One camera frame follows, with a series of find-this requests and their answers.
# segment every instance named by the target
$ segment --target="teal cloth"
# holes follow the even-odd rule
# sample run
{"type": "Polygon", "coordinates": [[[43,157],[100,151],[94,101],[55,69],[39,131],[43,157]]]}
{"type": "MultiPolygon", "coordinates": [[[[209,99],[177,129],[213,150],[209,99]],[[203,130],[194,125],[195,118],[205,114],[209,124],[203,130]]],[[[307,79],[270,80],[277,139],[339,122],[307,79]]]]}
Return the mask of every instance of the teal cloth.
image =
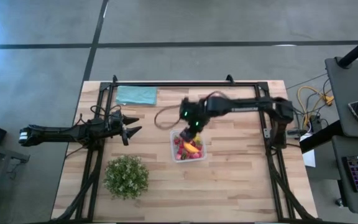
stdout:
{"type": "Polygon", "coordinates": [[[157,102],[157,87],[118,86],[116,103],[155,105],[157,102]]]}

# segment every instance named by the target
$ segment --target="wire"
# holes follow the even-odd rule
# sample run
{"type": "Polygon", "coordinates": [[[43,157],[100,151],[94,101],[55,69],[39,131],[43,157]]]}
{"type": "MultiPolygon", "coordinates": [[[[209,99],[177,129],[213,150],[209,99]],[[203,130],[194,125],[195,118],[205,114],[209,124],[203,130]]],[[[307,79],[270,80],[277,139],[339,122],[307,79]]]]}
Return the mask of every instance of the wire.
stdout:
{"type": "Polygon", "coordinates": [[[81,146],[79,149],[75,149],[75,150],[72,151],[71,153],[67,154],[66,157],[65,157],[65,159],[67,159],[67,157],[69,157],[70,155],[72,155],[72,154],[78,152],[80,149],[84,149],[84,148],[86,148],[86,147],[87,147],[87,146],[81,146]]]}
{"type": "Polygon", "coordinates": [[[290,87],[286,88],[286,90],[289,90],[289,89],[291,89],[291,88],[293,88],[293,87],[296,87],[296,86],[298,86],[298,85],[302,85],[302,84],[304,84],[304,83],[310,82],[310,81],[315,80],[315,79],[317,79],[317,78],[320,78],[320,77],[322,77],[322,76],[324,76],[324,75],[327,75],[327,73],[318,75],[318,76],[316,76],[316,77],[314,77],[314,78],[311,78],[311,79],[309,79],[309,80],[306,80],[306,81],[304,81],[304,82],[301,82],[301,83],[295,84],[295,85],[293,85],[293,86],[290,86],[290,87]]]}
{"type": "Polygon", "coordinates": [[[301,105],[302,110],[303,110],[303,114],[304,114],[304,115],[303,115],[303,126],[302,126],[302,128],[304,128],[304,127],[308,124],[309,118],[310,118],[310,116],[309,116],[310,113],[312,113],[312,112],[314,112],[314,111],[316,111],[316,110],[319,110],[319,109],[321,109],[322,107],[324,107],[324,106],[327,105],[326,94],[331,91],[331,90],[328,90],[327,92],[325,92],[325,85],[327,84],[328,80],[329,80],[329,79],[327,79],[327,80],[324,82],[324,85],[323,85],[323,93],[321,93],[321,90],[318,91],[318,90],[316,90],[315,88],[313,88],[313,87],[311,87],[311,86],[302,86],[302,87],[300,87],[300,88],[298,89],[298,93],[297,93],[298,102],[299,102],[299,104],[301,105]],[[303,90],[303,89],[305,89],[305,88],[314,91],[314,93],[308,97],[308,99],[307,99],[307,101],[306,101],[306,107],[303,105],[303,103],[302,103],[302,101],[301,101],[301,99],[300,99],[300,92],[301,92],[301,90],[303,90]],[[308,111],[309,99],[310,99],[313,95],[320,95],[320,98],[319,98],[319,100],[316,102],[316,104],[314,104],[313,109],[312,109],[311,111],[308,111]],[[318,103],[319,103],[321,100],[324,100],[324,101],[325,101],[325,104],[324,104],[322,107],[316,109],[318,103]]]}
{"type": "Polygon", "coordinates": [[[154,117],[154,125],[156,127],[158,127],[159,129],[161,130],[168,130],[168,129],[171,129],[173,127],[175,127],[179,121],[180,121],[180,118],[178,118],[178,120],[176,122],[174,122],[173,124],[169,125],[169,126],[162,126],[161,124],[158,124],[157,123],[157,117],[160,115],[160,113],[166,111],[166,110],[170,110],[170,109],[174,109],[174,108],[179,108],[180,105],[174,105],[174,106],[166,106],[164,108],[162,108],[154,117]]]}
{"type": "Polygon", "coordinates": [[[25,162],[17,163],[17,164],[15,165],[15,167],[13,167],[13,169],[12,169],[11,171],[7,171],[7,172],[6,172],[7,174],[11,174],[11,176],[9,177],[11,180],[16,179],[16,174],[17,174],[16,169],[17,169],[20,165],[22,165],[22,164],[25,164],[25,162]]]}
{"type": "Polygon", "coordinates": [[[310,123],[310,121],[308,122],[308,124],[309,124],[309,130],[308,130],[307,133],[310,133],[311,132],[311,123],[310,123]]]}
{"type": "Polygon", "coordinates": [[[327,121],[326,119],[321,118],[320,120],[321,120],[321,121],[325,121],[325,122],[327,123],[327,126],[329,126],[329,123],[328,123],[328,121],[327,121]]]}
{"type": "Polygon", "coordinates": [[[287,146],[295,146],[295,147],[299,147],[299,148],[300,148],[300,146],[299,146],[299,145],[296,145],[296,144],[291,144],[291,143],[287,143],[287,146]]]}
{"type": "Polygon", "coordinates": [[[295,113],[295,117],[296,117],[296,123],[298,124],[298,129],[301,129],[301,123],[299,122],[299,117],[297,113],[295,113]]]}
{"type": "Polygon", "coordinates": [[[274,152],[272,153],[272,156],[276,155],[277,154],[277,149],[272,149],[274,150],[274,152]]]}
{"type": "Polygon", "coordinates": [[[229,97],[227,97],[223,92],[221,91],[213,91],[212,93],[208,94],[208,96],[205,97],[205,99],[207,100],[209,97],[211,97],[213,94],[215,93],[219,93],[219,95],[223,96],[224,98],[228,99],[229,97]]]}
{"type": "MultiPolygon", "coordinates": [[[[113,107],[109,110],[108,117],[112,116],[112,115],[110,114],[111,110],[113,110],[114,108],[117,108],[117,107],[119,107],[118,110],[121,110],[121,105],[115,105],[115,106],[113,106],[113,107]]],[[[97,116],[101,116],[101,115],[103,115],[103,114],[97,113],[95,110],[93,110],[93,108],[99,108],[100,110],[102,110],[102,111],[104,112],[104,114],[106,114],[106,110],[105,110],[103,107],[101,107],[101,106],[99,106],[99,105],[93,105],[93,106],[91,106],[89,109],[90,109],[95,115],[97,115],[97,116]]],[[[78,124],[80,123],[80,121],[81,121],[83,124],[86,124],[86,125],[99,125],[99,124],[103,124],[103,123],[104,123],[104,121],[101,121],[101,122],[98,122],[98,123],[92,123],[92,124],[91,124],[91,123],[88,123],[87,121],[84,121],[84,120],[82,119],[82,113],[80,113],[80,118],[78,119],[78,121],[77,121],[73,126],[71,126],[70,128],[61,129],[61,130],[57,131],[57,133],[72,130],[73,128],[75,128],[75,127],[78,126],[78,124]]],[[[45,130],[45,129],[42,129],[42,128],[38,128],[37,125],[33,125],[33,124],[28,125],[28,127],[29,127],[30,129],[33,129],[33,130],[36,130],[36,131],[55,132],[54,130],[45,130]]]]}

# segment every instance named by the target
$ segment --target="green leaves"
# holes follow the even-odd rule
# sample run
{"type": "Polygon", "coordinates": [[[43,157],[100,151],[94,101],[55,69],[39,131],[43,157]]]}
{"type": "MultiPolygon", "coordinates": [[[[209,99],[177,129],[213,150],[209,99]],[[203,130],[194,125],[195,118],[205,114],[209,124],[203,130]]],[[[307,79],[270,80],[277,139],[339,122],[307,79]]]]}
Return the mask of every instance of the green leaves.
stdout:
{"type": "Polygon", "coordinates": [[[104,187],[113,197],[135,199],[149,187],[149,171],[137,156],[125,155],[109,161],[105,174],[104,187]]]}

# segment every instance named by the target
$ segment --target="gray floor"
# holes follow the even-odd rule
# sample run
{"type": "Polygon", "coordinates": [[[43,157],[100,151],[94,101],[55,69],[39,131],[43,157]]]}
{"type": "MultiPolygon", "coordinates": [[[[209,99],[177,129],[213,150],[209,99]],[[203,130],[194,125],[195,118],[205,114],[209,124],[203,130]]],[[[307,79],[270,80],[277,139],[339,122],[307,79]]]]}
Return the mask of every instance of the gray floor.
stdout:
{"type": "MultiPolygon", "coordinates": [[[[92,42],[102,0],[0,1],[0,44],[92,42]]],[[[354,0],[119,0],[106,10],[100,43],[171,41],[358,40],[354,0]]],[[[286,86],[323,74],[324,59],[354,46],[205,47],[98,49],[90,80],[284,80],[286,86]]],[[[27,124],[68,126],[89,49],[0,50],[0,127],[4,146],[28,152],[30,161],[6,178],[0,223],[47,221],[57,190],[66,144],[24,148],[18,131],[27,124]]],[[[307,85],[320,89],[327,77],[307,85]]],[[[288,90],[296,107],[297,87],[288,90]]],[[[309,93],[301,95],[303,100],[309,93]]],[[[330,123],[335,106],[321,110],[330,123]]],[[[337,208],[333,181],[310,179],[318,215],[358,223],[337,208]]]]}

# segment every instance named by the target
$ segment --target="wooden table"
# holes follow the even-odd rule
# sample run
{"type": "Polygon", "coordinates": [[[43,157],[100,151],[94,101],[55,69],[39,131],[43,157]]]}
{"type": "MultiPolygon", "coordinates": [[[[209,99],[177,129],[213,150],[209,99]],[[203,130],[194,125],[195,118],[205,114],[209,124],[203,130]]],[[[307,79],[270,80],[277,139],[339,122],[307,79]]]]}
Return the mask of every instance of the wooden table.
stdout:
{"type": "MultiPolygon", "coordinates": [[[[283,81],[267,82],[272,96],[287,97],[283,81]]],[[[77,118],[80,113],[83,113],[84,119],[93,117],[89,108],[96,104],[99,84],[84,82],[77,118]]],[[[177,105],[185,96],[197,100],[214,90],[220,90],[230,98],[255,97],[254,89],[249,87],[159,87],[156,106],[122,107],[124,114],[140,118],[130,127],[142,125],[143,128],[132,137],[129,146],[123,146],[119,136],[107,139],[94,210],[95,222],[277,220],[257,112],[231,113],[212,119],[201,134],[208,152],[205,161],[173,162],[170,131],[154,126],[154,116],[162,107],[177,105]],[[150,171],[149,191],[136,200],[112,199],[103,187],[103,170],[107,162],[123,154],[140,156],[150,171]]],[[[177,119],[178,110],[168,110],[159,117],[160,122],[177,119]]],[[[185,126],[185,122],[181,121],[174,129],[185,126]]],[[[78,144],[70,144],[67,153],[77,148],[78,144]]],[[[283,150],[283,156],[291,191],[307,211],[317,217],[300,149],[290,146],[283,150]]],[[[85,158],[86,149],[65,161],[52,218],[61,215],[78,193],[85,158]]],[[[280,198],[286,210],[282,192],[280,198]]]]}

